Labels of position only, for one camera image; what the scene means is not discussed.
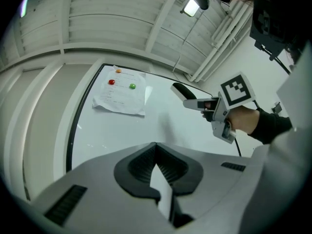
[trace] ceiling light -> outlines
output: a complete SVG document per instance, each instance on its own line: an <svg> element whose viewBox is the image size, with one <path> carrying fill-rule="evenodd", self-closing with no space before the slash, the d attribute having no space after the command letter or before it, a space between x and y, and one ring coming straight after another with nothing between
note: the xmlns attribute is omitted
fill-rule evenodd
<svg viewBox="0 0 312 234"><path fill-rule="evenodd" d="M189 17L193 17L195 16L198 9L199 9L198 4L194 0L189 0L188 3L184 6L181 13L185 13Z"/></svg>
<svg viewBox="0 0 312 234"><path fill-rule="evenodd" d="M28 0L23 0L23 2L21 3L21 9L20 9L21 18L26 15L27 2Z"/></svg>

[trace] ceiling beam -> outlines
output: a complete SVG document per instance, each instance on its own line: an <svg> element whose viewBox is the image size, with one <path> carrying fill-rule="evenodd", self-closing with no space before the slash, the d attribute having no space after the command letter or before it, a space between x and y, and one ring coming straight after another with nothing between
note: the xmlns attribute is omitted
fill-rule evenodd
<svg viewBox="0 0 312 234"><path fill-rule="evenodd" d="M3 63L3 61L2 61L2 58L0 57L0 68L1 69L4 69L4 63Z"/></svg>
<svg viewBox="0 0 312 234"><path fill-rule="evenodd" d="M65 43L63 45L63 49L90 49L90 50L103 50L103 51L109 51L109 52L115 52L115 53L122 53L122 54L128 54L131 56L141 57L147 60L156 61L159 63L163 63L167 66L174 67L175 63L174 61L168 60L164 57L154 55L152 53L147 53L144 50L139 50L136 48L131 48L127 46L120 46L116 44L110 44L110 43L101 43L101 42L73 42L73 43ZM24 55L23 57L14 60L13 62L7 64L4 66L4 69L11 68L13 65L17 65L20 63L23 63L25 61L28 61L29 59L32 59L35 56L42 55L42 54L48 54L55 51L60 51L59 46L51 46L47 48L42 48L37 51L31 52L27 55ZM188 73L190 75L194 74L194 71L186 68L182 65L177 65L177 69Z"/></svg>
<svg viewBox="0 0 312 234"><path fill-rule="evenodd" d="M158 14L157 18L156 18L156 21L152 27L152 30L150 32L150 35L147 39L147 42L146 42L146 46L145 46L145 51L150 53L152 48L153 48L153 45L156 41L156 38L159 34L159 31L166 19L166 17L168 16L168 13L170 11L170 9L172 8L174 2L176 0L166 0L160 10L160 13Z"/></svg>
<svg viewBox="0 0 312 234"><path fill-rule="evenodd" d="M61 54L64 54L63 45L69 43L69 12L72 0L60 0L58 11L58 42Z"/></svg>
<svg viewBox="0 0 312 234"><path fill-rule="evenodd" d="M17 15L13 18L13 35L18 57L21 58L23 55L25 55L25 49L21 41L20 17Z"/></svg>
<svg viewBox="0 0 312 234"><path fill-rule="evenodd" d="M5 48L4 47L1 47L1 49L0 49L0 59L1 59L1 63L3 65L7 65L8 64L8 60L6 58Z"/></svg>

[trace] black vent grille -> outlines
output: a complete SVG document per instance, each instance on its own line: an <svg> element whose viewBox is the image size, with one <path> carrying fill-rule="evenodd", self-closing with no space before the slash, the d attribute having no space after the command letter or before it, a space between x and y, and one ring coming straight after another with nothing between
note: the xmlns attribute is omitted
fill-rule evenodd
<svg viewBox="0 0 312 234"><path fill-rule="evenodd" d="M139 181L150 184L155 164L155 146L153 146L130 162L129 172Z"/></svg>
<svg viewBox="0 0 312 234"><path fill-rule="evenodd" d="M237 164L233 164L229 162L224 162L221 166L232 169L232 170L240 171L240 172L243 172L246 168L246 166L237 165Z"/></svg>
<svg viewBox="0 0 312 234"><path fill-rule="evenodd" d="M74 185L56 204L45 214L46 218L52 222L63 225L67 217L81 200L87 188Z"/></svg>
<svg viewBox="0 0 312 234"><path fill-rule="evenodd" d="M161 152L157 152L156 162L169 184L172 184L187 173L188 165L186 162L175 157L160 146L157 148Z"/></svg>

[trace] black table edge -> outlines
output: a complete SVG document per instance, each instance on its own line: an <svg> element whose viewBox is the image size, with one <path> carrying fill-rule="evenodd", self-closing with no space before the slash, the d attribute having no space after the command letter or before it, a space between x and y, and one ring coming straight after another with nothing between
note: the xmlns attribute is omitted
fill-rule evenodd
<svg viewBox="0 0 312 234"><path fill-rule="evenodd" d="M78 121L79 121L79 118L80 118L80 114L81 114L81 111L82 111L82 108L84 106L84 103L89 95L89 92L94 84L94 82L96 81L96 79L98 78L98 75L100 74L100 72L102 71L103 67L104 66L113 66L114 64L107 64L107 63L104 63L100 66L100 68L98 69L98 71L96 72L96 74L93 76L92 80L90 81L86 91L84 92L82 98L81 98L81 101L78 105L78 108L76 110L76 113L75 113L75 116L74 116L74 119L73 119L73 123L72 123L72 126L71 126L71 129L70 129L70 133L69 133L69 137L68 137L68 144L67 144L67 152L66 152L66 172L68 173L69 171L72 170L72 158L73 158L73 146L74 146L74 139L75 139L75 134L76 134L76 129L77 129L77 125L78 125ZM139 69L136 69L136 68L129 68L129 67L124 67L124 66L117 66L117 67L120 67L120 68L125 68L125 69L131 69L131 70L135 70L135 71L140 71L140 72L143 72L143 73L147 73L147 74L151 74L151 75L154 75L154 76L159 76L159 77L162 77L162 78L166 78L166 79L169 79L169 80L172 80L174 82L179 82L179 83L182 83L184 85L187 85L187 86L190 86L192 88L195 88L197 90L200 90L204 93L207 93L206 91L204 90L201 90L201 89L198 89L194 86L191 86L189 84L186 84L184 82L181 82L181 81L178 81L178 80L175 80L175 79L172 79L172 78L168 78L168 77L165 77L165 76L161 76L161 75L157 75L157 74L153 74L151 72L147 72L147 71L143 71L143 70L139 70ZM237 151L238 151L238 154L239 156L241 156L241 153L240 153L240 149L239 149L239 146L238 146L238 143L237 141L235 140L235 143L236 143L236 147L237 147Z"/></svg>

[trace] white wall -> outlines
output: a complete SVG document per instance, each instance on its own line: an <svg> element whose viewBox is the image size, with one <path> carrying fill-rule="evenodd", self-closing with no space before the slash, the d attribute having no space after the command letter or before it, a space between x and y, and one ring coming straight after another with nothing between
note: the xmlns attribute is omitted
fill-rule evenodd
<svg viewBox="0 0 312 234"><path fill-rule="evenodd" d="M99 59L102 61L98 63L98 67L89 69ZM16 156L21 157L24 161L25 182L31 200L36 198L56 178L64 175L62 172L64 163L55 162L55 157L53 157L53 151L58 146L56 144L58 142L58 133L60 129L61 131L64 130L62 141L65 143L64 146L67 147L68 133L77 105L101 63L136 68L199 87L197 83L190 83L181 72L173 73L168 66L163 66L160 63L151 62L140 57L104 51L80 50L71 51L65 55L51 54L40 56L17 65L12 70L1 73L0 80L4 82L16 70L21 72L22 70L28 70L28 72L22 73L9 92L0 94L5 98L0 110L0 120L4 125L4 127L0 128L0 140L2 140L0 142L3 146L6 144L5 150L7 151L5 153L8 153L8 156L5 156L3 152L0 152L0 160L4 161L2 162L4 166L10 163L9 169L4 168L4 173L6 181L10 181L8 186L15 184L15 186L10 186L14 194L20 196L24 193L23 179L20 178L16 182L16 176L20 175L19 177L21 177L22 175L21 167L18 167L19 172L14 172L14 176L11 175L11 170L16 168L17 163L13 164L9 161L13 160L14 157L16 158ZM32 69L42 67L44 69L31 71ZM50 71L46 72L46 75L40 76L40 80L38 80L39 78L32 78L28 79L29 82L27 84L22 82L24 77L28 77L30 74L41 74L45 70ZM12 97L10 96L11 94L14 95L14 100L8 101ZM61 122L64 119L64 115L68 119L66 129L62 128ZM60 170L62 170L57 177L53 176L55 167L60 167Z"/></svg>
<svg viewBox="0 0 312 234"><path fill-rule="evenodd" d="M275 102L279 102L276 95L278 88L285 82L288 75L275 62L270 61L269 56L254 47L254 40L246 36L238 47L231 53L223 64L200 87L216 96L219 85L228 77L242 71L250 81L256 95L259 106L266 112L270 112ZM291 58L286 52L279 55L279 59L288 67L292 64ZM281 116L287 117L287 112L282 106ZM237 131L237 141L243 156L251 156L255 147L261 143Z"/></svg>

